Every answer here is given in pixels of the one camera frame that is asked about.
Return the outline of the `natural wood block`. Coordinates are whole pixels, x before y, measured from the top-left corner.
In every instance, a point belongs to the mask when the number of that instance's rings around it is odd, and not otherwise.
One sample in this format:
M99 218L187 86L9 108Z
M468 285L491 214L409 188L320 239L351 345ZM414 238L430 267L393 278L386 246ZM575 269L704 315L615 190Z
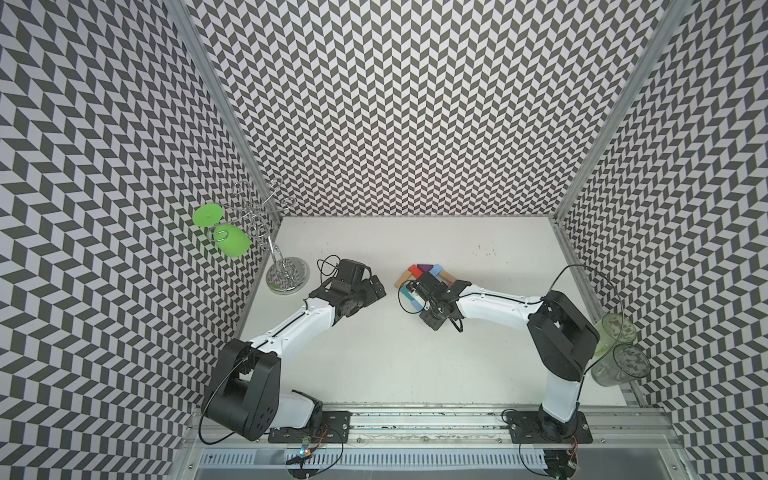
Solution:
M396 289L399 289L406 281L412 278L412 273L410 270L406 270L396 281L394 284L394 287Z
M452 286L457 281L457 278L446 270L440 270L436 278L447 286Z

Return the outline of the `teal rectangular block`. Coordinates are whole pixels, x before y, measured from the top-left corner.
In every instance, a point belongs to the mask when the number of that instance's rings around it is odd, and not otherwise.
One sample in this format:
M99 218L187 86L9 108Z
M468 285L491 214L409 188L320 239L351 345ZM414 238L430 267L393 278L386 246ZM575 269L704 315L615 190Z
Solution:
M406 286L402 286L400 288L401 293L411 302L416 302L416 298L413 296L413 294L408 290Z

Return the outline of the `red rectangular block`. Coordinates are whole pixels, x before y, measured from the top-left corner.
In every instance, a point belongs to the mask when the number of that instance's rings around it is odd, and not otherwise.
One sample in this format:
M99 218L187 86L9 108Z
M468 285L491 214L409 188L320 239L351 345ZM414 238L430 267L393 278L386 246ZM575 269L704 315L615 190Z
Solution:
M417 265L412 265L408 268L408 271L415 279L420 278L424 274L424 272Z

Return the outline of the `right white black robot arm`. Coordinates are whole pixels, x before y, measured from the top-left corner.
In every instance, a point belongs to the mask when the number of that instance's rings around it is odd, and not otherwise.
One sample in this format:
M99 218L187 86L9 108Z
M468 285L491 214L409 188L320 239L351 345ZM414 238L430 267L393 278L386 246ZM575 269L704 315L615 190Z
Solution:
M483 320L527 332L548 372L540 418L558 425L573 420L600 334L566 294L551 289L540 297L514 296L466 280L448 285L432 274L407 281L405 289L435 331L449 322L462 332L466 320Z

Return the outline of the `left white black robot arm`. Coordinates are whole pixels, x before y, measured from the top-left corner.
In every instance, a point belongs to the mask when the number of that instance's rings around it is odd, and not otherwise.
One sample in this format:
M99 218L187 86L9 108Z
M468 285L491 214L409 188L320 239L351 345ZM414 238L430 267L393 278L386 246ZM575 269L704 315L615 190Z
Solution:
M200 418L250 441L272 429L318 429L322 402L297 390L284 391L282 362L340 320L385 296L369 266L339 260L330 276L283 322L250 340L226 343L206 387Z

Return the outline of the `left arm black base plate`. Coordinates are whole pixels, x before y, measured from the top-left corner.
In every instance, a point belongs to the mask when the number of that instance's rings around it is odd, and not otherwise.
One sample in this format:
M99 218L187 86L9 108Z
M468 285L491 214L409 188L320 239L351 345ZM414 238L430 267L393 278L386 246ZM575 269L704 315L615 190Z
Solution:
M318 419L310 421L307 427L271 429L268 442L272 444L346 444L349 438L352 412L348 410L324 411Z

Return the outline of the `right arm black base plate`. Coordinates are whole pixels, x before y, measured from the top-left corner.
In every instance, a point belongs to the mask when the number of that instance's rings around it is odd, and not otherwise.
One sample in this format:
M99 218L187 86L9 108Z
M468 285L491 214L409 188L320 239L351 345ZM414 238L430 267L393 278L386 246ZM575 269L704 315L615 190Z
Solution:
M565 423L539 409L537 411L506 409L501 413L514 444L592 444L594 442L586 416L576 411Z

